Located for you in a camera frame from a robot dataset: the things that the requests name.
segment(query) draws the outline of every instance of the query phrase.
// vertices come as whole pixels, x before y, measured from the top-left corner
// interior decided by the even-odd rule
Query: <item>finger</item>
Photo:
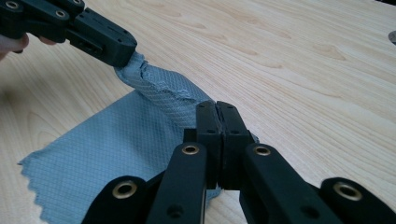
[[[44,44],[47,44],[47,45],[55,45],[56,44],[52,40],[48,40],[46,37],[43,37],[43,36],[40,36],[39,39],[41,40],[41,42],[43,42]]]
[[[18,51],[26,48],[29,44],[29,37],[24,35],[21,39],[11,39],[0,35],[0,52],[7,53],[10,51]]]

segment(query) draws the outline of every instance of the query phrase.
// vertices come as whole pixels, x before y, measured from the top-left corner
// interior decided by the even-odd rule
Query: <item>light wood grain surface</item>
[[[86,0],[318,186],[343,176],[396,210],[396,7],[373,0]],[[42,223],[17,162],[131,91],[113,68],[31,37],[0,62],[0,223]],[[206,223],[246,222],[238,193]]]

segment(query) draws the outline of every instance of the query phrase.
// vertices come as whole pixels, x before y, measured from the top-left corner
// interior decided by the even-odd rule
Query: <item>human hand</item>
[[[54,45],[55,42],[52,42],[44,37],[39,37],[41,42]],[[20,51],[27,47],[29,44],[28,35],[24,35],[21,39],[10,39],[3,35],[0,35],[0,61],[3,60],[6,55],[11,51]]]

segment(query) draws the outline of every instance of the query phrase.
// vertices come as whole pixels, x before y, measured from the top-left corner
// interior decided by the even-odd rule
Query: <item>grid-patterned fabric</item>
[[[148,65],[138,53],[116,73],[135,91],[21,161],[48,223],[80,223],[116,177],[148,180],[164,170],[183,129],[195,126],[195,106],[209,99],[181,74]],[[218,193],[210,190],[207,198]]]

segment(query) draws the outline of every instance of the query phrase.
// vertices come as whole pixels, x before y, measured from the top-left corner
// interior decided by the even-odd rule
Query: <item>wood grain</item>
[[[122,1],[86,5],[129,30],[151,64],[235,105],[318,186],[343,176],[396,210],[396,7],[354,1]],[[0,62],[0,222],[41,223],[17,162],[131,91],[111,67],[31,37]],[[206,223],[243,223],[237,192]]]

